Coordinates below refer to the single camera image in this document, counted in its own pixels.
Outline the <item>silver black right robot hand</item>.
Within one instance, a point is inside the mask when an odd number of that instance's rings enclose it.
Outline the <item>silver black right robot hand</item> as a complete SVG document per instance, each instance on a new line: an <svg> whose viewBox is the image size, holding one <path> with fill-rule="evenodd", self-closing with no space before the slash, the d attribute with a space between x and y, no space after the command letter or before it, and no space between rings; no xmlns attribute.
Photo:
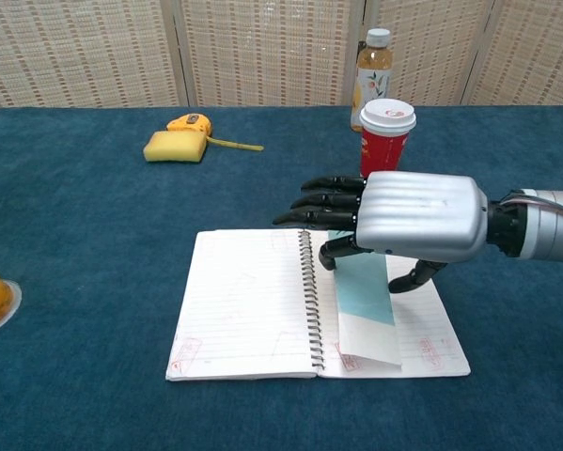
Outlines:
<svg viewBox="0 0 563 451"><path fill-rule="evenodd" d="M447 264L475 257L487 241L488 200L470 177L378 171L311 179L301 189L305 196L274 225L344 232L319 250L327 270L340 257L364 253L415 259L389 283L392 293L422 287Z"/></svg>

